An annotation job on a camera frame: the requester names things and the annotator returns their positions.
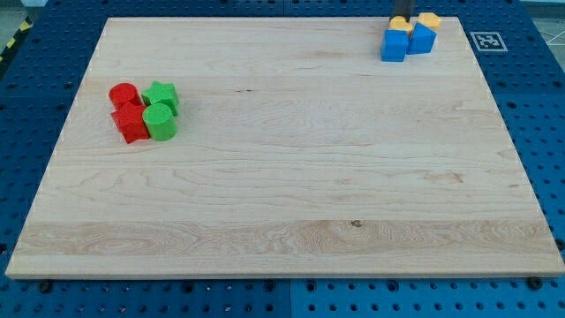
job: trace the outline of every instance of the blue perforated table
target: blue perforated table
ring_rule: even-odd
[[[387,16],[391,9],[389,1],[377,0],[50,1],[0,82],[2,272],[107,17]],[[565,75],[560,66],[517,1],[419,1],[415,13],[420,11],[462,21],[563,246]],[[565,278],[14,282],[0,276],[0,317],[450,317],[455,312],[564,316]]]

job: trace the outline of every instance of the wooden board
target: wooden board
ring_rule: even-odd
[[[564,267],[457,19],[379,58],[386,18],[109,19],[12,278],[557,276]],[[107,93],[173,82],[173,140]]]

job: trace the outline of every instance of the blue cube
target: blue cube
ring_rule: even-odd
[[[421,23],[416,23],[407,54],[423,54],[432,51],[433,42],[437,34],[431,28]]]
[[[382,37],[380,59],[384,62],[402,62],[406,56],[408,45],[408,32],[403,30],[387,30]]]

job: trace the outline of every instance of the yellow and black tape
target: yellow and black tape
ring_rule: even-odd
[[[0,54],[0,80],[4,77],[10,67],[11,61],[16,57],[19,48],[23,44],[24,40],[29,34],[29,30],[32,27],[32,21],[29,17],[26,17],[24,22],[19,25],[19,29],[16,34],[6,43],[6,47]]]

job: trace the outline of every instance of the red cylinder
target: red cylinder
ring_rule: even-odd
[[[117,110],[121,109],[127,102],[134,105],[143,105],[139,98],[138,89],[130,83],[120,83],[110,89],[109,99]]]

